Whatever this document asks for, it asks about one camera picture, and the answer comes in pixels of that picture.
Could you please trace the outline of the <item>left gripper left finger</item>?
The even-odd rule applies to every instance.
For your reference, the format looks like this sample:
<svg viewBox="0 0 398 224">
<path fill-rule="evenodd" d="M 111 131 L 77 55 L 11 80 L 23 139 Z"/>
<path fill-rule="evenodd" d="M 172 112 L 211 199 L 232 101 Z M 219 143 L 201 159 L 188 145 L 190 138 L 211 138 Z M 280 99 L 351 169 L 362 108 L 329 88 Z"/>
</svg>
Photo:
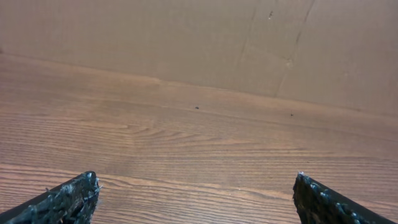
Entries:
<svg viewBox="0 0 398 224">
<path fill-rule="evenodd" d="M 86 171 L 1 214 L 2 224 L 90 224 L 101 187 Z"/>
</svg>

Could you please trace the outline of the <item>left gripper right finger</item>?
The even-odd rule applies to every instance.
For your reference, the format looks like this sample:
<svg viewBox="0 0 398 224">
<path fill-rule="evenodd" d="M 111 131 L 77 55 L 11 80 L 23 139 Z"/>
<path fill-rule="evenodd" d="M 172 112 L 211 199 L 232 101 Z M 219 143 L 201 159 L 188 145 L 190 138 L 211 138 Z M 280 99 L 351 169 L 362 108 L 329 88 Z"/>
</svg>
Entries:
<svg viewBox="0 0 398 224">
<path fill-rule="evenodd" d="M 299 172 L 293 201 L 306 224 L 396 224 Z"/>
</svg>

